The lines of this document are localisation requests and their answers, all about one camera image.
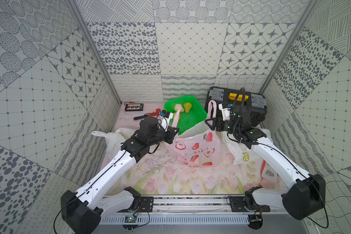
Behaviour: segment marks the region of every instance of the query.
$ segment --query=bag handle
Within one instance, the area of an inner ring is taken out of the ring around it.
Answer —
[[[212,130],[214,130],[214,119],[216,117],[216,113],[217,113],[217,104],[215,100],[210,100],[208,103],[208,113],[207,113],[207,118],[204,121],[208,127]]]
[[[93,131],[91,135],[97,136],[97,137],[108,137],[109,135],[100,131]]]
[[[177,127],[180,111],[181,111],[181,110],[178,110],[177,113],[174,114],[173,123],[172,123],[172,127],[173,127],[173,128],[176,128],[176,127]]]
[[[207,113],[207,119],[215,118],[217,113],[217,103],[215,100],[210,100],[208,103],[208,113]]]

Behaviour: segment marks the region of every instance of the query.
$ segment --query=dotted pattern tile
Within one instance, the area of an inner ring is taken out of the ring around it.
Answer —
[[[0,91],[43,56],[12,9],[0,2]]]
[[[268,75],[295,24],[229,23],[218,74]]]
[[[328,43],[304,28],[274,78],[286,99],[297,108],[342,56]]]
[[[53,219],[61,209],[60,197],[67,191],[75,191],[80,186],[53,172],[50,173],[47,183],[38,195],[32,208],[24,217],[17,229],[17,234],[51,233],[53,232]],[[57,217],[55,228],[62,233],[67,227],[60,215]]]
[[[52,169],[85,112],[44,57],[0,92],[0,145]]]
[[[335,168],[351,166],[351,60],[343,58],[296,112]]]
[[[216,75],[226,26],[156,23],[161,74]]]
[[[244,87],[246,91],[258,93],[266,75],[217,75],[215,86],[239,90]]]
[[[234,0],[230,22],[296,23],[308,0]]]
[[[87,109],[99,90],[103,74],[79,28],[46,56]]]
[[[160,74],[154,23],[88,23],[109,74]]]
[[[0,233],[16,232],[50,175],[50,170],[0,146]]]
[[[45,54],[77,28],[64,0],[11,0],[10,7]]]
[[[229,22],[234,0],[152,0],[155,22]]]

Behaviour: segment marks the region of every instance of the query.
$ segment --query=black cable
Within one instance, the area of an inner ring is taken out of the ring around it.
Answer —
[[[61,213],[61,211],[62,211],[65,207],[67,207],[70,203],[74,202],[76,199],[78,199],[80,196],[82,196],[83,194],[85,194],[85,193],[83,192],[81,195],[77,196],[75,199],[73,199],[72,201],[68,202],[63,208],[60,209],[59,213],[57,213],[55,219],[53,220],[53,231],[55,232],[55,234],[58,234],[58,233],[56,232],[56,227],[55,227],[55,226],[56,226],[56,219],[57,219],[57,217],[59,216],[59,214]]]
[[[230,195],[229,195],[229,196],[227,196],[227,197],[226,197],[226,203],[227,203],[228,205],[231,205],[231,204],[233,204],[233,203],[228,203],[228,199],[229,199],[229,197],[233,197],[233,196],[230,196]]]
[[[147,214],[148,214],[148,222],[145,223],[145,224],[143,224],[143,225],[137,226],[136,228],[138,228],[138,227],[143,227],[144,225],[149,224],[149,222],[150,222],[150,213],[148,213],[148,211],[145,211],[145,212],[147,212]]]
[[[126,152],[127,152],[127,151],[125,150],[125,153],[123,153],[123,155],[122,155],[116,162],[114,162],[113,165],[115,165],[118,161],[120,161],[121,158],[126,154]],[[81,195],[79,195],[77,198],[73,199],[71,202],[67,203],[63,208],[61,208],[61,210],[58,212],[58,214],[56,215],[56,217],[55,217],[55,219],[54,219],[54,221],[53,221],[53,231],[55,232],[55,234],[57,234],[56,228],[55,228],[56,219],[57,219],[57,217],[59,216],[59,214],[61,213],[61,211],[62,211],[66,206],[68,206],[70,203],[74,202],[74,201],[75,201],[76,199],[78,199],[80,196],[82,196],[83,194],[85,194],[90,188],[92,188],[92,186],[95,184],[95,182],[98,181],[98,179],[100,179],[100,177],[102,177],[102,176],[105,174],[105,172],[109,171],[109,169],[111,169],[111,168],[113,167],[113,165],[111,165],[106,171],[104,171],[104,172],[88,187],[88,189],[86,189],[85,192],[83,192],[83,193],[82,193]]]
[[[328,213],[326,212],[326,208],[325,208],[325,205],[324,205],[324,201],[322,200],[321,194],[320,194],[320,192],[318,191],[318,188],[316,187],[316,185],[313,184],[313,182],[312,182],[309,178],[305,177],[305,176],[294,166],[294,164],[292,164],[292,163],[290,162],[290,160],[289,160],[285,155],[283,155],[283,154],[281,153],[281,151],[278,151],[278,150],[276,150],[275,148],[273,148],[273,147],[271,147],[271,146],[268,146],[268,145],[266,145],[266,144],[263,144],[263,143],[259,143],[259,144],[265,145],[265,146],[271,148],[271,150],[274,149],[275,151],[277,151],[280,155],[282,155],[282,156],[291,164],[291,166],[293,166],[293,167],[295,168],[295,170],[296,170],[300,175],[302,175],[306,180],[308,180],[308,181],[313,185],[313,187],[316,189],[316,192],[317,192],[318,196],[320,197],[321,206],[322,206],[322,208],[323,208],[324,211],[325,211],[326,227],[321,226],[320,224],[318,224],[317,222],[315,222],[313,219],[311,219],[311,218],[308,217],[308,216],[307,216],[307,218],[309,218],[312,222],[314,222],[314,223],[315,223],[316,225],[318,225],[319,227],[328,228],[328,227],[329,227]]]
[[[154,149],[154,151],[152,153],[148,152],[148,154],[153,154],[154,152],[156,152],[157,148],[159,147],[160,143],[157,144],[156,148]]]

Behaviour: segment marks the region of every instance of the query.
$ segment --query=white plastic bag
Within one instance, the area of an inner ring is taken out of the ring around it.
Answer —
[[[209,102],[208,114],[210,115],[212,106],[214,113],[208,119],[216,115],[217,105],[213,100]],[[174,116],[173,127],[177,126],[178,117],[179,111]],[[188,166],[217,166],[220,163],[220,139],[204,121],[175,136],[173,144],[165,144],[165,147]]]
[[[263,133],[267,135],[271,142],[273,142],[271,138],[270,131],[268,129],[260,129]],[[252,160],[259,159],[260,156],[253,152],[252,149],[249,149],[245,144],[236,143],[228,138],[226,132],[221,133],[222,142],[228,147],[229,151],[234,155],[233,164],[237,165],[243,162],[250,162]]]
[[[105,137],[107,149],[105,150],[105,157],[112,160],[118,151],[121,150],[121,143],[125,142],[134,134],[134,129],[121,128],[117,129],[115,133],[103,133],[100,131],[93,131],[91,134],[97,137]]]

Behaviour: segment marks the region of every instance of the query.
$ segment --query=floral tablecloth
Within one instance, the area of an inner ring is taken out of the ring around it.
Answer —
[[[243,194],[260,185],[263,159],[233,164],[234,156],[221,140],[220,165],[194,168],[171,155],[164,143],[154,154],[145,155],[139,163],[128,170],[108,195],[121,192],[131,186],[140,194]],[[286,190],[278,177],[276,190]]]

